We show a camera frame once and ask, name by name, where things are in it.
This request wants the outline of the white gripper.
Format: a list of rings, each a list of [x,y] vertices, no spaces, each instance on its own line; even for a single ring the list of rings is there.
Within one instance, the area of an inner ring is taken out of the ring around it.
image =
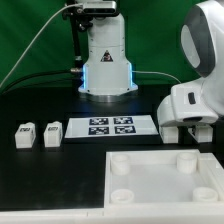
[[[224,81],[199,78],[174,85],[157,110],[161,127],[213,124],[224,116]]]

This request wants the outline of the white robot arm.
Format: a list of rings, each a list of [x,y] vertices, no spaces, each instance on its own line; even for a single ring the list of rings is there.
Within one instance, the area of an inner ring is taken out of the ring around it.
[[[122,16],[95,19],[88,44],[80,92],[104,99],[137,88],[125,57]],[[200,77],[171,88],[158,107],[158,123],[161,127],[212,124],[224,116],[224,0],[206,0],[189,10],[181,48]]]

